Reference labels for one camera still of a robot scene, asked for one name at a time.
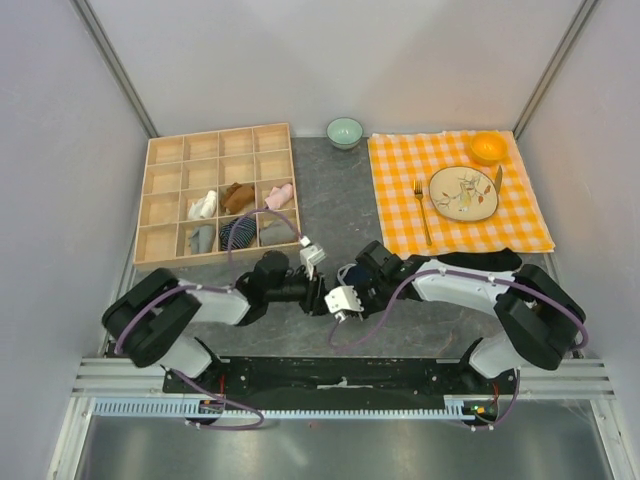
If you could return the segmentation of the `navy blue underwear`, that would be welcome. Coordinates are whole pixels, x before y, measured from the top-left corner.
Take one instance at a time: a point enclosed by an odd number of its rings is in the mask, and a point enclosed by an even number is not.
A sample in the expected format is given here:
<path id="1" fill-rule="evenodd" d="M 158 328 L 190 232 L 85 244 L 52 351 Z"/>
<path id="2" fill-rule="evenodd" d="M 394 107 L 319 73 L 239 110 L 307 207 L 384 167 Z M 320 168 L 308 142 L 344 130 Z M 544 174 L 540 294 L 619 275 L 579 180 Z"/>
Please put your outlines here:
<path id="1" fill-rule="evenodd" d="M 352 286 L 365 288 L 371 284 L 371 276 L 368 271 L 356 263 L 346 264 L 340 267 L 336 273 L 339 286 Z"/>

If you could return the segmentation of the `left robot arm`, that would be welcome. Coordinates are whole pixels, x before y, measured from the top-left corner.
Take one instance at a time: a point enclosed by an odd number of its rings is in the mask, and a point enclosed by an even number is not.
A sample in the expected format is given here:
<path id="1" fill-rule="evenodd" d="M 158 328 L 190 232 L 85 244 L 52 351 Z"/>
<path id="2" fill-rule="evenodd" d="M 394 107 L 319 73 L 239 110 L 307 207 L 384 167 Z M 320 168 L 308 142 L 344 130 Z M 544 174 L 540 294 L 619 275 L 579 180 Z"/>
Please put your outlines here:
<path id="1" fill-rule="evenodd" d="M 107 308 L 102 325 L 116 341 L 115 354 L 139 368 L 178 370 L 196 392 L 211 392 L 220 378 L 216 357 L 202 341 L 185 334 L 187 326 L 248 326 L 273 303 L 296 303 L 306 314 L 326 314 L 327 290 L 316 270 L 326 254 L 311 245 L 300 257 L 301 266 L 292 270 L 287 255 L 271 250 L 228 287 L 190 284 L 158 268 Z"/>

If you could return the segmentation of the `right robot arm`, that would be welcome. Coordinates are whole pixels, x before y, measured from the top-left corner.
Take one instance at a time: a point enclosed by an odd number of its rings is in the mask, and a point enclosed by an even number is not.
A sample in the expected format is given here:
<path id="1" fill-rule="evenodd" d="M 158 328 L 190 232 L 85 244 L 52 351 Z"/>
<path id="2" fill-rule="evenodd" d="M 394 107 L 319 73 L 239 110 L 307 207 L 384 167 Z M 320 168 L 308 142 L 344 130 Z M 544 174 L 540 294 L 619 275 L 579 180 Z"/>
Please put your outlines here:
<path id="1" fill-rule="evenodd" d="M 355 263 L 362 274 L 352 285 L 364 317 L 388 316 L 396 301 L 413 300 L 458 305 L 499 321 L 500 332 L 473 343 L 458 368 L 469 393 L 525 364 L 553 371 L 588 342 L 583 309 L 542 268 L 509 249 L 401 259 L 373 241 Z"/>

